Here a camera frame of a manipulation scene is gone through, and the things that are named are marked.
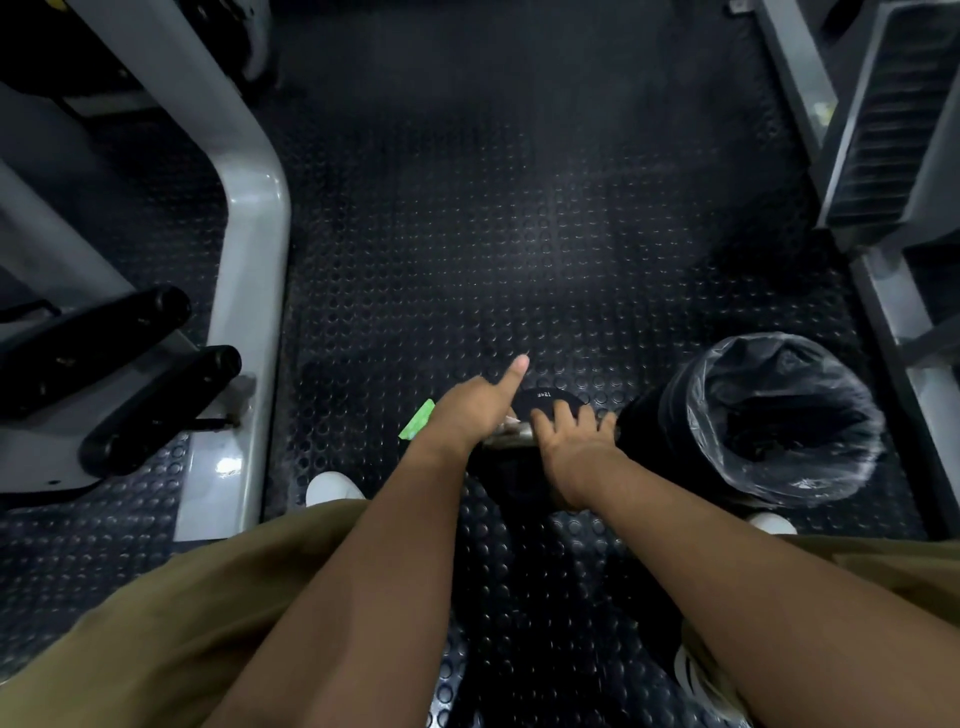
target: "white metal frame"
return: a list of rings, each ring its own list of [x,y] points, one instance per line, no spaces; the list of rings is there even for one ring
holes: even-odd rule
[[[207,344],[231,344],[241,425],[191,438],[175,539],[232,536],[259,520],[276,377],[290,197],[273,146],[174,0],[71,0],[73,9],[209,156],[228,220]]]

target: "finger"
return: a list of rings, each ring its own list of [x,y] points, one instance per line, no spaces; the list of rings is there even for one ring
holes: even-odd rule
[[[593,407],[589,404],[583,405],[577,413],[577,425],[591,429],[597,428],[597,418],[596,415],[593,414]]]
[[[600,431],[603,433],[610,433],[613,435],[613,432],[616,430],[616,415],[612,412],[608,412],[603,416],[603,420],[600,421]]]
[[[504,404],[510,404],[510,402],[514,400],[516,390],[519,388],[520,382],[523,381],[523,375],[527,373],[527,367],[529,366],[530,357],[522,353],[514,359],[510,368],[507,369],[500,381],[497,382],[496,389],[503,398]]]
[[[570,405],[563,400],[553,400],[553,421],[556,423],[558,432],[567,427],[577,426],[573,420],[573,413],[570,412]]]
[[[549,445],[554,435],[557,434],[553,429],[550,418],[540,410],[534,409],[530,412],[530,422],[534,426],[534,434],[537,435],[537,444],[541,447]]]

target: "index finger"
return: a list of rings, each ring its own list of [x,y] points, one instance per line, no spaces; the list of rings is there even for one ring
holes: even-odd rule
[[[510,404],[514,400],[516,390],[519,389],[520,382],[523,381],[523,375],[527,373],[527,367],[530,366],[530,357],[522,353],[511,363],[510,368],[504,373],[503,377],[496,383],[496,389],[503,400]]]

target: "sneaker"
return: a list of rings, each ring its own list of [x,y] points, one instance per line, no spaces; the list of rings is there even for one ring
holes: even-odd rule
[[[366,500],[367,497],[360,492],[356,483],[350,480],[343,473],[327,471],[320,473],[306,487],[306,505],[317,505],[318,503],[327,503],[331,500],[342,500],[349,498],[353,500]]]

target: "forearm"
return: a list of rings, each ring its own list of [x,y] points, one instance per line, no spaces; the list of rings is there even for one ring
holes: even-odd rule
[[[625,457],[593,467],[590,507],[770,728],[960,725],[950,625]]]
[[[411,443],[207,728],[422,726],[449,617],[467,455],[427,430]]]

